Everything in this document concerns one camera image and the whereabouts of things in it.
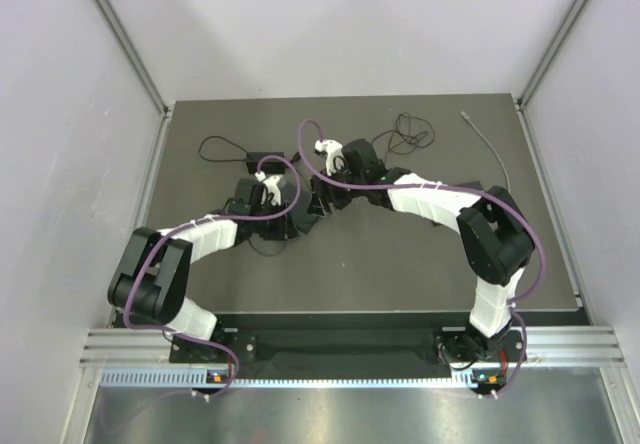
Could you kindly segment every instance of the gray cable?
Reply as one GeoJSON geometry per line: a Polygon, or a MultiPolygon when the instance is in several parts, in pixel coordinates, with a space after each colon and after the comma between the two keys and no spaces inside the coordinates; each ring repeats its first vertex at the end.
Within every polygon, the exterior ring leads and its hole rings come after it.
{"type": "Polygon", "coordinates": [[[507,183],[507,191],[509,191],[509,194],[511,194],[511,181],[509,180],[509,173],[507,172],[507,168],[504,165],[504,162],[502,162],[502,158],[498,154],[498,151],[496,151],[496,148],[493,147],[493,145],[489,142],[489,139],[484,137],[484,134],[480,132],[480,129],[476,127],[476,125],[473,123],[473,121],[469,117],[469,114],[462,111],[460,115],[464,118],[465,121],[467,121],[467,124],[471,126],[471,128],[476,132],[476,134],[480,136],[480,138],[485,142],[485,144],[489,147],[489,149],[491,149],[491,152],[493,152],[493,155],[496,156],[496,159],[498,159],[498,162],[500,163],[500,167],[502,167],[502,172],[504,173],[504,179],[507,183]]]}

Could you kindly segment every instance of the dark gray table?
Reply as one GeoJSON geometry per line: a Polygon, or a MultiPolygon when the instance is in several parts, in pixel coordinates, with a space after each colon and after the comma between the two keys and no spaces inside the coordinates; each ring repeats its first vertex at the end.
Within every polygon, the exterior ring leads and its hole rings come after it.
{"type": "MultiPolygon", "coordinates": [[[[313,117],[328,138],[342,143],[371,139],[389,129],[399,112],[428,118],[437,139],[426,150],[390,156],[391,166],[424,178],[457,184],[504,185],[495,157],[460,116],[466,111],[498,149],[508,167],[512,193],[540,234],[549,272],[540,291],[522,303],[528,309],[575,309],[576,301],[525,136],[510,95],[388,96],[178,102],[173,114],[150,206],[148,224],[170,227],[220,207],[248,174],[242,163],[212,164],[198,157],[200,142],[220,134],[255,151],[296,150],[298,124],[313,117]]],[[[311,152],[316,139],[305,142],[311,152]]],[[[376,145],[383,154],[384,144],[376,145]]],[[[244,157],[224,145],[211,157],[244,157]]],[[[318,166],[322,160],[315,159],[318,166]]],[[[303,165],[302,172],[308,175],[303,165]]],[[[256,240],[268,252],[280,243],[256,240]]],[[[534,257],[520,285],[538,270],[534,257]]],[[[475,275],[460,238],[416,216],[394,214],[365,202],[320,222],[308,237],[267,258],[248,245],[195,264],[188,295],[212,311],[445,311],[473,305],[475,275]]]]}

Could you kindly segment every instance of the gray wall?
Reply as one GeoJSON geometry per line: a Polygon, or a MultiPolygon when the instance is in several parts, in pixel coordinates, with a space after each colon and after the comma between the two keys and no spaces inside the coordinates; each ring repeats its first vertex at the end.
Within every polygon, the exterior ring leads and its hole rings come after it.
{"type": "Polygon", "coordinates": [[[166,99],[517,95],[571,0],[112,0],[166,99]]]}
{"type": "Polygon", "coordinates": [[[597,317],[640,387],[640,0],[592,0],[529,107],[597,317]]]}
{"type": "Polygon", "coordinates": [[[159,117],[91,0],[0,0],[0,442],[56,442],[159,117]]]}

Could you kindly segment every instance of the aluminum frame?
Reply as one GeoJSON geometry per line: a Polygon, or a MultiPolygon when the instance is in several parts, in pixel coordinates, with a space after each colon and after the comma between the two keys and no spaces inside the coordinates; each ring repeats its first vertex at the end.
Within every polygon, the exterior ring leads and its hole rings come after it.
{"type": "MultiPolygon", "coordinates": [[[[146,218],[160,157],[164,149],[166,127],[171,117],[170,110],[145,68],[109,0],[94,0],[94,2],[100,10],[105,24],[113,32],[123,54],[131,63],[133,71],[140,79],[149,98],[156,108],[163,113],[164,117],[155,142],[147,178],[141,192],[138,211],[135,216],[135,223],[141,224],[146,218]]],[[[575,280],[575,288],[577,290],[580,290],[581,281],[579,269],[578,266],[575,265],[573,252],[565,237],[566,232],[564,225],[555,204],[555,198],[548,182],[539,149],[535,142],[535,136],[531,131],[529,120],[527,119],[526,105],[540,86],[549,68],[553,65],[558,52],[568,38],[578,18],[584,12],[588,2],[589,0],[574,0],[561,26],[542,56],[540,63],[525,86],[522,95],[518,98],[517,102],[520,104],[520,108],[516,106],[521,116],[530,150],[534,157],[536,170],[545,193],[545,199],[552,213],[556,233],[561,240],[561,248],[565,262],[567,262],[570,267],[572,282],[575,280]]],[[[581,293],[580,296],[585,299],[587,309],[593,310],[589,305],[587,296],[583,293],[581,293]]],[[[638,404],[638,396],[624,364],[624,358],[617,344],[617,340],[615,340],[615,334],[611,328],[595,326],[580,328],[569,326],[556,328],[530,327],[529,333],[529,354],[539,357],[528,362],[525,366],[526,368],[536,366],[599,367],[624,442],[640,442],[640,406],[638,404]]],[[[69,410],[60,442],[69,444],[84,442],[89,417],[93,410],[98,386],[103,379],[104,369],[113,370],[117,369],[117,367],[114,366],[123,366],[125,364],[134,364],[135,366],[142,366],[143,369],[156,369],[160,371],[167,368],[175,370],[177,368],[197,367],[193,365],[168,364],[169,346],[169,343],[164,341],[158,333],[155,333],[155,336],[144,333],[133,336],[123,334],[120,330],[92,331],[88,337],[87,346],[79,365],[75,397],[69,410]]]]}

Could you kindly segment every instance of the wire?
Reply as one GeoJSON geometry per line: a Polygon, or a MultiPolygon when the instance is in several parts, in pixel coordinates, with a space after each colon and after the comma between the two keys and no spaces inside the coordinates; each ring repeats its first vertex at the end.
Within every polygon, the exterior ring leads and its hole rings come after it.
{"type": "Polygon", "coordinates": [[[507,379],[507,382],[502,386],[502,389],[496,392],[496,399],[502,396],[509,387],[513,385],[513,381],[520,373],[520,369],[522,368],[522,363],[524,362],[525,357],[527,356],[527,326],[524,323],[524,319],[520,314],[516,312],[515,309],[511,308],[511,315],[520,323],[521,332],[522,332],[522,349],[520,350],[520,355],[518,356],[518,361],[516,362],[516,367],[513,369],[511,373],[511,377],[507,379]]]}
{"type": "MultiPolygon", "coordinates": [[[[271,160],[271,159],[275,159],[277,161],[281,161],[287,167],[289,167],[290,169],[293,169],[293,164],[291,164],[287,159],[285,159],[283,157],[280,157],[280,156],[266,156],[266,157],[260,159],[260,161],[258,162],[258,170],[260,170],[262,168],[262,165],[264,164],[265,161],[271,160]]],[[[300,199],[300,178],[295,173],[294,173],[294,177],[296,178],[296,195],[293,198],[293,201],[291,201],[291,203],[285,209],[283,209],[283,210],[281,210],[279,212],[276,212],[275,214],[267,215],[267,216],[226,215],[226,216],[220,216],[217,219],[220,219],[220,220],[222,220],[222,219],[233,219],[233,220],[239,220],[239,221],[265,221],[265,220],[269,220],[269,219],[277,219],[279,217],[282,217],[282,216],[286,215],[288,212],[290,212],[295,207],[295,205],[298,202],[298,199],[300,199]]],[[[140,284],[142,283],[142,279],[144,278],[144,276],[146,275],[147,271],[151,267],[151,263],[153,262],[153,260],[157,256],[158,252],[160,252],[160,249],[162,249],[162,247],[169,241],[169,239],[171,239],[176,234],[179,234],[182,231],[190,229],[190,228],[192,228],[192,227],[194,227],[196,225],[211,222],[211,220],[214,220],[214,218],[208,216],[208,217],[204,217],[202,219],[198,219],[198,220],[194,220],[194,221],[191,221],[191,222],[187,222],[185,224],[182,224],[182,225],[176,227],[175,229],[170,230],[169,232],[167,232],[167,234],[165,234],[164,236],[162,236],[158,240],[158,242],[155,244],[155,246],[153,246],[153,248],[151,248],[151,251],[147,255],[147,258],[142,263],[142,266],[141,266],[140,270],[138,271],[138,274],[136,275],[136,277],[135,277],[135,279],[133,281],[133,286],[131,286],[131,291],[129,292],[129,296],[127,297],[127,302],[125,303],[125,306],[124,306],[123,319],[124,319],[125,326],[127,326],[129,329],[134,329],[134,330],[135,329],[140,329],[140,330],[143,330],[143,329],[155,329],[155,330],[159,330],[159,331],[167,331],[167,332],[175,333],[176,336],[178,336],[179,338],[181,338],[181,339],[183,339],[185,341],[190,341],[190,342],[194,342],[196,344],[201,344],[201,345],[204,345],[204,346],[213,347],[215,349],[219,349],[219,350],[221,350],[223,352],[226,352],[229,355],[229,357],[231,359],[233,359],[233,362],[234,362],[235,366],[233,368],[233,372],[231,373],[229,378],[226,380],[225,385],[220,389],[219,392],[217,392],[216,394],[213,394],[213,396],[219,397],[219,396],[225,394],[229,390],[231,384],[235,381],[236,377],[238,376],[238,372],[240,371],[240,360],[238,359],[238,356],[230,348],[228,348],[227,346],[225,346],[223,344],[219,344],[217,342],[208,341],[208,340],[204,340],[204,339],[198,339],[196,337],[191,337],[191,336],[188,336],[186,334],[175,332],[174,329],[170,329],[170,328],[168,328],[166,326],[136,326],[131,322],[131,308],[133,306],[133,301],[134,301],[135,295],[138,292],[138,289],[140,288],[140,284]]],[[[187,394],[187,393],[191,393],[191,391],[188,391],[188,390],[185,390],[185,389],[177,389],[177,390],[171,390],[169,392],[161,394],[160,396],[152,399],[151,401],[149,401],[148,403],[146,403],[145,405],[140,407],[138,410],[136,410],[133,413],[132,416],[127,418],[124,422],[122,422],[121,424],[119,424],[115,428],[109,428],[106,425],[104,413],[101,413],[100,422],[101,422],[102,427],[103,427],[103,429],[104,429],[104,431],[106,433],[113,434],[113,433],[118,432],[120,429],[122,429],[123,427],[127,426],[128,424],[130,424],[143,411],[145,411],[149,407],[153,406],[156,402],[160,401],[161,399],[164,399],[165,397],[169,397],[169,396],[174,396],[174,395],[178,395],[178,394],[187,394]]]]}
{"type": "Polygon", "coordinates": [[[214,209],[209,214],[221,214],[221,213],[225,212],[227,210],[227,208],[229,207],[229,204],[231,204],[231,201],[233,201],[233,197],[230,197],[229,199],[227,199],[224,202],[224,205],[221,208],[214,209]]]}
{"type": "MultiPolygon", "coordinates": [[[[401,184],[401,185],[383,185],[383,184],[378,184],[378,185],[369,185],[369,186],[364,186],[364,185],[359,185],[359,184],[343,184],[341,182],[335,181],[333,179],[330,179],[327,176],[324,176],[323,174],[321,174],[314,166],[313,164],[311,164],[311,161],[309,160],[309,158],[305,155],[304,150],[303,150],[303,146],[302,146],[302,133],[304,131],[304,128],[308,125],[313,125],[316,130],[318,131],[318,136],[320,138],[320,140],[324,140],[324,135],[322,132],[322,127],[320,127],[320,124],[318,124],[316,121],[312,120],[312,119],[305,119],[304,121],[302,121],[300,123],[300,126],[298,127],[298,152],[300,153],[300,158],[302,159],[302,161],[305,163],[305,165],[309,168],[309,170],[315,175],[317,176],[319,179],[333,185],[336,187],[340,187],[343,189],[355,189],[355,190],[389,190],[389,189],[416,189],[416,188],[426,188],[426,189],[441,189],[444,191],[449,191],[449,192],[462,192],[462,193],[467,193],[467,194],[473,194],[475,196],[480,196],[486,200],[488,200],[489,202],[496,204],[497,206],[501,207],[502,209],[504,209],[508,214],[510,214],[516,221],[518,221],[520,223],[520,225],[524,228],[524,230],[527,232],[527,234],[529,235],[529,237],[531,238],[531,240],[533,241],[534,247],[538,250],[538,255],[540,256],[540,267],[538,269],[538,275],[534,281],[534,283],[531,285],[531,287],[529,289],[527,289],[525,292],[523,292],[522,294],[520,294],[519,296],[514,296],[513,298],[509,299],[507,301],[507,304],[509,306],[514,306],[515,303],[517,301],[521,301],[522,299],[526,299],[527,297],[531,296],[542,284],[542,282],[544,281],[545,275],[547,273],[547,254],[544,250],[544,247],[542,246],[542,242],[540,241],[540,237],[538,236],[538,234],[535,232],[535,230],[533,229],[533,227],[531,227],[531,224],[529,224],[527,222],[527,220],[522,217],[520,215],[520,213],[518,211],[516,211],[513,207],[509,206],[507,203],[505,203],[504,201],[501,201],[500,199],[492,196],[491,194],[488,194],[484,191],[478,191],[475,189],[470,189],[470,188],[465,188],[465,187],[457,187],[457,186],[446,186],[446,185],[441,185],[440,183],[422,183],[422,184],[401,184]]],[[[507,382],[505,383],[505,385],[502,387],[502,389],[500,389],[499,391],[496,392],[495,397],[499,397],[502,394],[504,394],[504,392],[512,385],[513,381],[515,380],[516,376],[519,374],[520,372],[520,368],[522,367],[522,363],[524,362],[525,356],[526,356],[526,350],[527,350],[527,330],[526,330],[526,326],[524,323],[524,319],[522,319],[522,316],[520,314],[518,314],[516,312],[516,310],[511,307],[510,308],[511,311],[511,315],[520,323],[521,327],[522,327],[522,351],[520,352],[520,356],[518,357],[518,362],[516,363],[516,367],[513,370],[513,373],[511,374],[511,377],[507,380],[507,382]]]]}
{"type": "Polygon", "coordinates": [[[500,369],[502,371],[502,375],[507,377],[507,371],[509,370],[509,358],[507,357],[507,353],[504,349],[500,351],[500,369]]]}
{"type": "Polygon", "coordinates": [[[334,169],[344,169],[345,171],[347,170],[347,162],[344,160],[344,157],[342,156],[335,156],[333,158],[333,168],[334,169]],[[338,161],[342,162],[342,165],[340,167],[338,167],[338,161]]]}
{"type": "Polygon", "coordinates": [[[251,239],[247,239],[247,242],[249,243],[249,247],[251,249],[253,249],[256,253],[258,253],[258,254],[260,254],[261,256],[264,256],[264,257],[276,257],[277,255],[282,254],[282,251],[284,251],[284,248],[287,247],[287,241],[284,241],[282,243],[282,247],[280,249],[278,249],[273,254],[267,254],[266,252],[261,251],[260,249],[257,249],[256,246],[254,246],[253,242],[251,242],[251,239]]]}
{"type": "Polygon", "coordinates": [[[165,331],[161,331],[161,332],[162,332],[162,337],[164,337],[164,340],[173,346],[173,341],[169,337],[167,337],[167,333],[165,331]]]}
{"type": "Polygon", "coordinates": [[[466,371],[467,369],[471,369],[471,367],[478,362],[477,359],[474,359],[473,361],[470,361],[468,364],[465,364],[462,367],[455,367],[451,365],[451,361],[449,360],[449,358],[447,357],[447,350],[444,347],[444,344],[439,344],[438,345],[438,354],[440,355],[440,357],[442,358],[442,360],[445,362],[445,364],[447,366],[449,366],[449,368],[452,371],[466,371]]]}
{"type": "Polygon", "coordinates": [[[305,152],[304,152],[304,150],[302,148],[302,133],[304,131],[304,128],[309,124],[313,125],[316,128],[316,130],[318,131],[318,135],[320,137],[320,140],[321,141],[324,140],[324,135],[322,133],[322,128],[320,127],[320,125],[316,121],[314,121],[312,119],[306,119],[306,120],[302,121],[302,123],[300,124],[300,127],[298,128],[298,152],[300,152],[300,157],[301,157],[302,161],[305,163],[305,165],[309,168],[309,170],[316,177],[318,177],[319,179],[327,182],[328,184],[331,184],[332,186],[339,187],[341,189],[347,189],[347,190],[352,190],[353,189],[353,190],[362,190],[362,191],[389,190],[389,189],[419,189],[419,188],[439,189],[441,191],[466,193],[466,194],[472,194],[474,196],[479,196],[479,197],[482,197],[482,198],[486,199],[487,201],[489,201],[489,202],[501,207],[502,209],[504,209],[516,221],[518,221],[520,223],[520,225],[524,228],[524,230],[527,232],[527,234],[529,235],[529,237],[533,241],[533,245],[538,250],[538,255],[540,256],[540,267],[538,269],[538,276],[536,277],[534,283],[525,292],[523,292],[519,296],[515,296],[512,299],[510,299],[509,300],[509,304],[517,302],[517,301],[521,301],[522,299],[526,299],[527,297],[531,296],[531,294],[533,294],[540,287],[540,285],[542,284],[542,281],[544,281],[545,275],[547,273],[547,254],[546,254],[546,252],[544,250],[544,247],[542,246],[542,241],[540,240],[540,237],[538,236],[536,231],[533,229],[533,227],[531,227],[531,224],[529,224],[527,222],[527,220],[524,217],[522,217],[522,215],[520,215],[520,213],[518,211],[516,211],[513,207],[511,207],[509,204],[507,204],[506,202],[504,202],[504,201],[498,199],[497,197],[492,196],[491,194],[488,194],[487,192],[484,192],[484,191],[471,189],[471,188],[467,188],[467,187],[447,186],[447,185],[440,184],[440,183],[424,182],[424,183],[421,183],[421,184],[361,185],[361,184],[343,184],[342,182],[335,181],[335,180],[323,175],[322,173],[320,173],[320,171],[318,171],[313,166],[313,164],[311,164],[311,161],[309,160],[309,158],[307,157],[307,155],[305,154],[305,152]]]}
{"type": "Polygon", "coordinates": [[[398,156],[407,156],[417,151],[418,149],[426,149],[431,144],[433,144],[436,140],[436,131],[433,128],[433,125],[431,124],[431,122],[429,122],[429,120],[424,119],[422,117],[412,116],[408,112],[401,112],[400,114],[398,114],[398,117],[396,117],[396,120],[393,124],[393,129],[389,129],[388,131],[384,131],[378,134],[376,137],[371,139],[371,144],[373,145],[374,142],[376,142],[382,136],[386,136],[387,134],[391,134],[391,135],[389,136],[389,140],[387,141],[387,151],[384,154],[383,162],[385,163],[385,165],[387,164],[387,156],[389,154],[395,154],[398,156]],[[428,129],[422,130],[417,134],[412,134],[413,120],[426,124],[428,129]],[[400,129],[400,126],[402,125],[403,122],[407,123],[407,132],[403,132],[400,129]],[[400,141],[394,143],[393,140],[396,136],[400,137],[400,141]],[[396,149],[400,146],[408,146],[408,150],[404,152],[397,151],[396,149]]]}
{"type": "Polygon", "coordinates": [[[465,121],[467,121],[467,124],[471,126],[471,128],[476,132],[476,134],[480,136],[480,138],[485,142],[485,144],[489,147],[489,149],[491,149],[491,152],[493,152],[493,155],[496,156],[496,159],[498,160],[498,162],[500,163],[500,167],[502,168],[502,173],[504,174],[504,180],[506,181],[507,191],[509,191],[509,194],[511,194],[511,181],[509,180],[509,173],[507,172],[507,167],[504,165],[504,162],[502,162],[502,158],[500,157],[500,154],[498,154],[498,151],[496,151],[496,148],[493,147],[493,145],[489,142],[489,139],[487,139],[485,135],[482,134],[482,132],[480,132],[480,129],[476,127],[476,125],[473,123],[473,121],[469,117],[469,114],[462,111],[460,115],[464,118],[465,121]]]}
{"type": "Polygon", "coordinates": [[[204,145],[207,143],[207,141],[209,140],[213,140],[213,139],[220,139],[221,141],[224,141],[228,144],[231,144],[233,147],[240,149],[242,152],[246,154],[248,154],[247,150],[242,147],[240,144],[236,144],[233,141],[230,141],[229,139],[227,139],[226,137],[222,137],[222,136],[208,136],[205,137],[202,142],[200,143],[200,147],[198,148],[198,155],[200,156],[200,159],[202,159],[203,161],[207,161],[207,162],[247,162],[247,158],[243,157],[242,159],[210,159],[208,157],[205,157],[202,154],[202,148],[204,147],[204,145]]]}
{"type": "Polygon", "coordinates": [[[296,167],[294,167],[293,170],[296,171],[298,175],[303,179],[302,182],[304,183],[306,188],[309,189],[309,192],[313,192],[313,189],[311,189],[311,185],[307,182],[307,178],[304,176],[304,174],[302,174],[296,167]]]}

